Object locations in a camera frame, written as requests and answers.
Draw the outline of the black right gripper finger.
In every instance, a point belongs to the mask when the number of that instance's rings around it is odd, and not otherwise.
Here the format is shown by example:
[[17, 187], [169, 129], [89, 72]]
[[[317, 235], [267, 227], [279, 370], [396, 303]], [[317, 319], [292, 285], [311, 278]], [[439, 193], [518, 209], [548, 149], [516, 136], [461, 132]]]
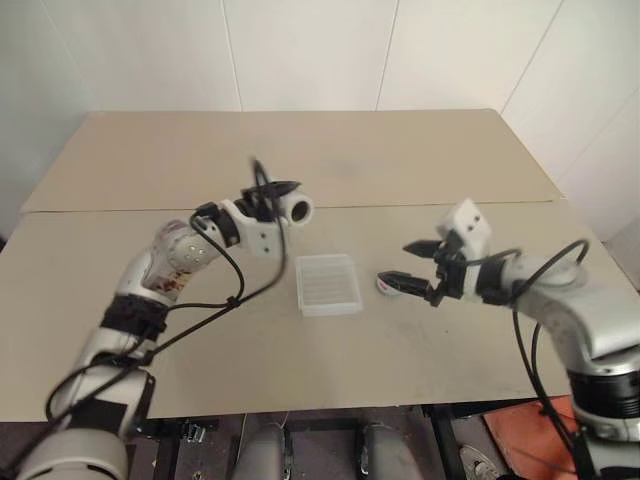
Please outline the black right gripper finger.
[[420, 258], [433, 258], [440, 250], [441, 240], [416, 240], [403, 247], [403, 250]]
[[430, 282], [406, 272], [385, 271], [377, 274], [377, 287], [387, 296], [412, 295], [429, 299], [433, 293]]

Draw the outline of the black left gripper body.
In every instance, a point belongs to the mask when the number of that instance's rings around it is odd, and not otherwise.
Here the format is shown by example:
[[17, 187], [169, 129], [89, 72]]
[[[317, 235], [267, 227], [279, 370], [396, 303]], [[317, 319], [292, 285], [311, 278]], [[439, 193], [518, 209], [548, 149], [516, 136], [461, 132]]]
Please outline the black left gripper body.
[[254, 185], [243, 189], [242, 196], [234, 201], [235, 206], [246, 217], [253, 218], [260, 223], [273, 223], [276, 221], [274, 204], [279, 195], [275, 183]]

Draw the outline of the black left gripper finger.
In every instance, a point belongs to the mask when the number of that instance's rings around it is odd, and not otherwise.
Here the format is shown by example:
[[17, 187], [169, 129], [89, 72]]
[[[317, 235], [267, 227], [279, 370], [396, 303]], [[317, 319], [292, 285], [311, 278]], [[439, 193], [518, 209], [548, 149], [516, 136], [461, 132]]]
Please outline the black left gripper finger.
[[292, 180], [269, 181], [259, 185], [261, 194], [265, 197], [284, 197], [294, 192], [300, 187], [301, 183]]

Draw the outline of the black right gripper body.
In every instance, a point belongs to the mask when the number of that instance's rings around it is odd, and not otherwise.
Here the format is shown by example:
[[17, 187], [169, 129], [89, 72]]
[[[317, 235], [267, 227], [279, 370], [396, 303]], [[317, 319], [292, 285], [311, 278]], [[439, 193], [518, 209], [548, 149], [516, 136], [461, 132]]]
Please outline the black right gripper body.
[[436, 264], [438, 284], [433, 288], [429, 303], [438, 307], [445, 297], [461, 299], [464, 293], [466, 271], [471, 260], [463, 253], [462, 238], [450, 231], [440, 242], [432, 256]]

